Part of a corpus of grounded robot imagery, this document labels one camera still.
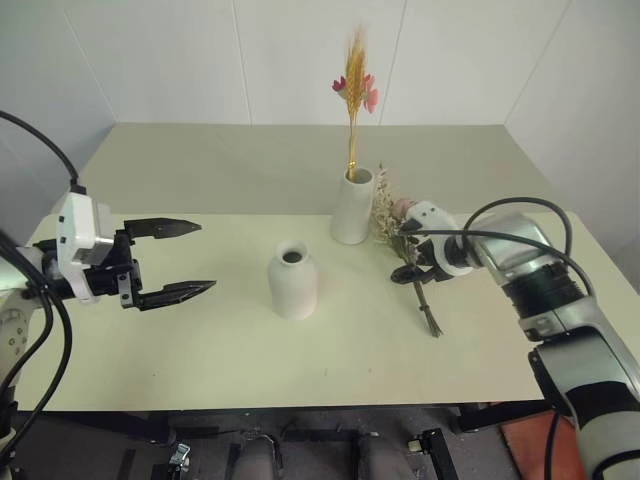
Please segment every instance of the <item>black cable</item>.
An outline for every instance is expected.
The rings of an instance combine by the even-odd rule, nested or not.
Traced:
[[[76,170],[76,167],[73,166],[73,163],[71,163],[71,160],[69,160],[69,157],[67,157],[65,153],[55,143],[53,143],[44,133],[42,133],[33,125],[28,124],[24,120],[16,117],[15,115],[11,115],[8,112],[4,112],[0,110],[0,118],[4,118],[8,122],[11,122],[14,125],[17,125],[18,127],[26,130],[31,135],[33,135],[38,140],[40,140],[42,143],[44,143],[47,147],[49,147],[49,149],[56,154],[56,156],[60,159],[60,161],[62,161],[65,168],[69,172],[69,176],[71,177],[69,180],[69,183],[71,185],[77,185],[79,176],[78,176],[78,171]]]
[[[49,338],[51,334],[51,330],[53,329],[53,310],[51,309],[51,303],[49,299],[45,297],[45,293],[42,290],[38,290],[38,299],[40,300],[40,304],[44,309],[44,317],[45,323],[44,328],[42,329],[42,333],[38,336],[33,345],[29,347],[29,349],[22,354],[20,359],[11,367],[11,370],[7,373],[0,383],[0,398],[4,398],[7,390],[13,382],[13,379],[16,375],[22,370],[22,367],[29,361],[29,359],[33,356],[34,353],[44,344],[44,342]]]
[[[56,373],[54,374],[53,379],[49,384],[49,387],[47,388],[45,393],[42,395],[42,398],[40,399],[38,404],[35,406],[33,411],[31,412],[31,415],[29,416],[27,421],[22,425],[20,430],[16,432],[15,436],[11,439],[11,441],[9,441],[7,445],[5,445],[2,451],[0,451],[0,459],[7,458],[9,453],[15,450],[16,446],[18,445],[18,442],[20,442],[20,440],[24,437],[24,435],[29,431],[33,423],[37,420],[38,416],[42,413],[42,411],[44,410],[44,407],[46,407],[47,403],[49,403],[49,400],[51,400],[51,397],[53,396],[56,389],[58,388],[58,385],[60,385],[60,381],[64,376],[64,372],[66,371],[67,365],[69,364],[69,359],[71,358],[71,347],[73,343],[72,331],[71,331],[71,319],[69,318],[69,314],[67,313],[66,308],[62,304],[62,300],[60,300],[60,297],[58,297],[56,294],[53,294],[52,291],[48,291],[47,293],[51,298],[53,305],[56,307],[56,310],[58,310],[58,314],[60,315],[60,319],[62,320],[62,327],[64,331],[64,346],[62,350],[62,356],[60,358],[60,362],[58,363],[58,368],[56,369]]]
[[[55,144],[53,143],[44,133],[40,132],[37,128],[24,120],[12,115],[10,113],[4,112],[0,110],[0,118],[7,120],[10,123],[26,130],[31,135],[40,140],[43,144],[45,144],[62,162],[67,171],[69,172],[69,183],[71,185],[71,190],[84,193],[85,189],[78,185],[78,171],[69,160],[69,157],[65,155],[65,153]],[[0,255],[5,258],[11,265],[13,265],[16,269],[18,269],[27,279],[28,284],[32,287],[37,288],[38,298],[42,304],[42,307],[45,311],[45,326],[43,328],[42,333],[38,337],[38,339],[34,342],[34,344],[20,357],[20,359],[16,362],[16,364],[9,370],[7,376],[3,379],[0,384],[0,392],[4,393],[6,389],[9,388],[9,385],[21,370],[22,367],[26,364],[26,362],[35,354],[35,352],[42,346],[42,344],[47,340],[51,333],[51,329],[53,327],[53,311],[51,305],[55,307],[60,316],[60,320],[62,322],[63,328],[63,336],[64,336],[64,345],[62,349],[62,355],[60,357],[60,362],[58,363],[58,368],[53,375],[51,383],[49,387],[44,392],[40,401],[37,403],[31,415],[27,419],[27,421],[22,425],[22,427],[16,432],[14,437],[5,445],[5,447],[0,451],[0,461],[3,463],[8,462],[10,453],[16,448],[20,440],[24,437],[24,435],[29,431],[33,423],[36,421],[38,416],[42,413],[45,406],[53,396],[54,392],[60,385],[60,381],[64,376],[64,372],[67,369],[67,365],[69,364],[69,360],[71,358],[71,348],[73,345],[73,333],[71,329],[71,319],[69,318],[69,313],[65,308],[62,300],[58,296],[55,290],[55,286],[38,270],[35,268],[29,260],[27,260],[24,255],[22,255],[16,248],[16,245],[11,241],[11,239],[0,230]]]
[[[544,449],[544,480],[551,480],[553,474],[553,442],[556,438],[556,430],[558,429],[558,421],[560,414],[555,412],[549,425],[549,433],[547,434],[547,445]]]
[[[5,447],[0,451],[0,460],[7,459],[11,451],[13,451],[18,442],[24,437],[24,435],[29,431],[33,423],[36,421],[38,416],[42,413],[45,406],[53,396],[55,390],[58,388],[60,381],[62,380],[62,376],[67,368],[69,363],[69,359],[71,358],[71,347],[73,344],[73,335],[71,330],[71,319],[69,318],[69,314],[62,303],[60,297],[55,293],[54,286],[49,282],[49,280],[42,275],[42,273],[35,268],[29,260],[27,260],[18,250],[16,250],[15,246],[12,244],[10,239],[0,230],[0,253],[2,256],[11,263],[15,268],[17,268],[29,282],[36,285],[40,291],[44,292],[43,299],[43,308],[45,308],[45,314],[47,312],[47,308],[51,309],[51,303],[58,311],[60,319],[62,321],[63,333],[64,333],[64,346],[62,351],[62,356],[60,358],[60,362],[58,364],[58,368],[49,384],[49,387],[43,394],[42,398],[38,402],[38,404],[33,409],[31,415],[27,419],[27,421],[22,425],[22,427],[16,432],[15,436],[5,445]]]
[[[586,272],[576,263],[574,259],[572,259],[566,253],[561,252],[549,245],[546,245],[541,242],[537,242],[535,240],[531,240],[530,238],[520,237],[518,235],[511,235],[510,233],[502,233],[502,232],[485,232],[484,230],[417,230],[412,232],[398,232],[399,235],[402,236],[411,236],[411,235],[468,235],[472,237],[489,237],[489,238],[499,238],[501,240],[509,240],[511,242],[516,243],[524,243],[526,245],[531,245],[532,247],[536,247],[542,250],[545,253],[550,255],[555,255],[564,261],[567,265],[569,265],[576,274],[584,283],[584,288],[587,291],[587,295],[595,297],[595,290],[593,288],[593,284],[589,279],[589,276]]]
[[[471,227],[471,224],[476,220],[476,218],[478,218],[484,212],[491,210],[492,208],[497,207],[499,205],[509,205],[512,203],[532,203],[534,205],[542,205],[544,207],[547,207],[549,210],[553,211],[556,215],[558,215],[558,217],[562,221],[562,225],[564,225],[564,233],[565,233],[564,253],[566,253],[569,256],[571,255],[571,248],[573,245],[573,228],[571,226],[571,220],[569,220],[569,217],[567,216],[566,212],[562,208],[560,208],[558,205],[556,205],[555,203],[549,200],[545,200],[544,198],[508,197],[508,198],[501,198],[491,203],[487,203],[484,207],[480,207],[478,210],[476,210],[473,213],[473,215],[469,217],[469,219],[467,220],[467,223],[465,223],[462,229],[469,230],[469,228]],[[462,238],[462,243],[465,246],[465,248],[469,247],[466,237]]]

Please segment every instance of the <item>flower stem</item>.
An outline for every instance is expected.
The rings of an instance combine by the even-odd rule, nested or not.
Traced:
[[[347,164],[347,178],[354,182],[356,179],[356,124],[355,118],[349,119],[349,162]]]

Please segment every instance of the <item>metal frame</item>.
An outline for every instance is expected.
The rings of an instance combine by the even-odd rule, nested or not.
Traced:
[[[455,418],[453,430],[467,433],[540,415],[551,410],[551,405],[546,400],[526,400],[502,402],[485,408],[478,404],[461,404],[458,408],[460,415]]]
[[[422,453],[431,457],[438,480],[458,480],[458,472],[440,428],[425,430],[417,440],[420,442]]]

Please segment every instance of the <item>floor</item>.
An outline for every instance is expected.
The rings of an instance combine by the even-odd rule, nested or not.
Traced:
[[[234,414],[183,412],[172,416],[171,423],[239,430],[215,439],[189,441],[192,447],[186,477],[189,480],[228,480],[230,449],[257,431],[276,438],[297,429],[376,431],[407,451],[407,440],[436,427],[445,433],[460,479],[519,478],[498,430],[453,435],[447,427],[450,416],[451,411],[446,408],[378,407]],[[287,441],[281,442],[281,447],[287,479],[353,480],[348,442]],[[154,465],[166,464],[172,451],[122,435],[44,418],[25,437],[14,465],[23,467],[29,480],[151,480]],[[408,454],[408,459],[418,479],[436,479],[428,456]]]

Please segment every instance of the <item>white wall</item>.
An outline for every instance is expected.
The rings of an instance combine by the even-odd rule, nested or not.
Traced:
[[[0,108],[79,166],[114,122],[345,124],[330,84],[362,23],[383,92],[363,124],[507,122],[614,251],[640,223],[630,141],[639,4],[0,0]],[[0,224],[24,239],[64,171],[14,128],[0,125],[0,142]]]
[[[79,167],[113,125],[60,5],[0,0],[0,109],[52,138]],[[33,231],[67,185],[55,157],[0,121],[0,225],[17,241]]]
[[[640,2],[572,2],[506,121],[604,248],[637,278]]]

